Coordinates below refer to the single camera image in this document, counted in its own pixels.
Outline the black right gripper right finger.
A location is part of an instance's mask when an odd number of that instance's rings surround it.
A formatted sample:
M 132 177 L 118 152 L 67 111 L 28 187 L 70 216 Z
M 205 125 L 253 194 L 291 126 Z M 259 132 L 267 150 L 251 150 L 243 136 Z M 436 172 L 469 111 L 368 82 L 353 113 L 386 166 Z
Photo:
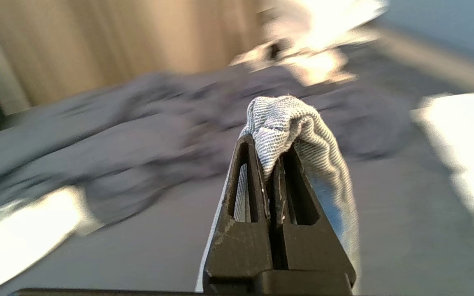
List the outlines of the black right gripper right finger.
M 293 148 L 275 163 L 268 199 L 268 294 L 352 294 L 357 274 Z

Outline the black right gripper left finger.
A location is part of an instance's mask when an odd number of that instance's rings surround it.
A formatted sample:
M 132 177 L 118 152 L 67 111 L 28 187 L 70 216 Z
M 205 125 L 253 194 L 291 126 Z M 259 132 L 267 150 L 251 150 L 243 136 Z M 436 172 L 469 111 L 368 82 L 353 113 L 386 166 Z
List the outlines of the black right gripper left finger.
M 241 167 L 246 165 L 245 191 L 251 218 L 239 222 L 237 187 Z M 253 278 L 273 266 L 269 240 L 269 211 L 262 168 L 252 136 L 242 136 L 235 146 L 212 229 L 203 254 L 205 294 L 250 294 Z

